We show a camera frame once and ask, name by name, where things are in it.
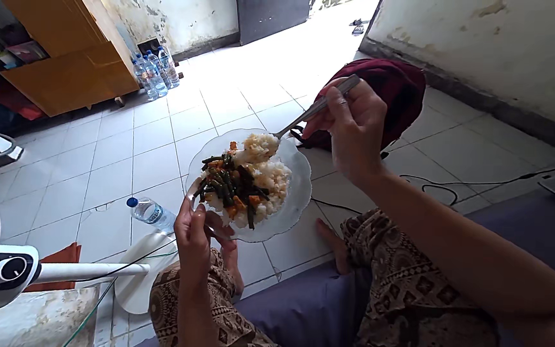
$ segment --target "red cloth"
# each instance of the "red cloth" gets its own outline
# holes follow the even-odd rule
[[[389,59],[359,59],[342,67],[331,79],[356,74],[365,80],[387,103],[382,148],[400,138],[423,108],[426,77],[423,70],[410,64]],[[320,147],[331,151],[328,131],[316,131],[303,140],[303,147]]]

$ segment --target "blue bottle cap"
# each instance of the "blue bottle cap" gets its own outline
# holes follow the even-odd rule
[[[138,199],[130,198],[125,202],[125,204],[128,205],[128,207],[130,208],[135,208],[136,205],[138,205]]]

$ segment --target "glass plate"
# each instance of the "glass plate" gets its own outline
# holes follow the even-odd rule
[[[231,141],[241,144],[251,133],[260,134],[267,133],[267,131],[264,129],[235,129],[209,141],[192,159],[189,175],[186,179],[186,191],[192,186],[194,180],[200,177],[203,160],[211,156],[221,155],[229,147]],[[231,224],[235,231],[235,235],[231,238],[245,242],[262,242],[269,240],[274,235],[287,232],[297,224],[301,213],[310,202],[312,197],[312,181],[310,180],[312,169],[308,159],[286,137],[282,138],[276,155],[292,171],[288,179],[286,199],[282,207],[276,213],[256,224],[254,230],[248,227],[237,228],[234,224]],[[198,199],[194,203],[195,209],[196,206],[198,206]],[[208,204],[205,207],[208,210],[215,210]]]

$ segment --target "spoon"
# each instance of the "spoon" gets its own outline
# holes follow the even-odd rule
[[[351,90],[354,86],[356,86],[357,84],[359,84],[359,81],[361,81],[359,79],[359,76],[353,74],[348,76],[347,79],[345,79],[342,83],[338,84],[337,86],[335,86],[337,88],[337,90],[339,90],[342,94],[346,94],[349,90]],[[303,122],[304,120],[310,118],[311,116],[317,114],[320,110],[322,110],[323,108],[327,107],[327,98],[325,98],[324,96],[322,96],[320,99],[318,99],[318,101],[314,102],[312,104],[312,106],[310,106],[310,108],[305,111],[302,115],[300,115],[296,120],[294,120],[292,123],[290,123],[289,125],[286,126],[286,128],[282,129],[282,131],[277,132],[277,133],[271,133],[273,136],[275,136],[277,138],[277,140],[279,141],[284,134],[286,134],[290,129],[294,128],[295,125],[299,124],[300,122]]]

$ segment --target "large water bottle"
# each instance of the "large water bottle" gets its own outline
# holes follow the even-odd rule
[[[158,59],[155,54],[151,53],[150,49],[147,50],[147,58],[149,58],[149,60],[151,60],[151,62],[154,63],[155,66],[158,68],[158,72],[160,73],[160,77],[162,77],[162,80],[164,81],[164,85],[166,85],[167,89],[170,89],[170,81],[168,79],[168,76],[166,76],[166,71],[164,71],[164,67],[160,62],[160,59]]]
[[[166,73],[166,77],[170,82],[170,88],[174,88],[179,85],[179,75],[177,71],[174,69],[174,61],[173,57],[166,52],[164,47],[158,47],[158,59],[160,59],[160,63],[164,68],[164,72]]]
[[[149,74],[147,73],[147,70],[143,66],[138,64],[136,59],[132,60],[132,64],[134,65],[134,74],[138,78],[139,82],[141,82],[141,84],[143,85],[143,88],[147,92],[149,100],[156,100],[158,98],[158,92],[151,85],[151,80],[149,79]]]
[[[160,73],[158,72],[158,67],[149,60],[147,56],[143,56],[145,58],[145,69],[147,70],[147,74],[149,74],[149,79],[151,80],[151,85],[155,87],[155,90],[158,92],[158,96],[161,98],[168,94],[168,89],[164,84],[164,80],[160,77]]]
[[[174,233],[175,215],[149,198],[130,198],[126,205],[132,208],[132,217],[160,229],[167,235]]]

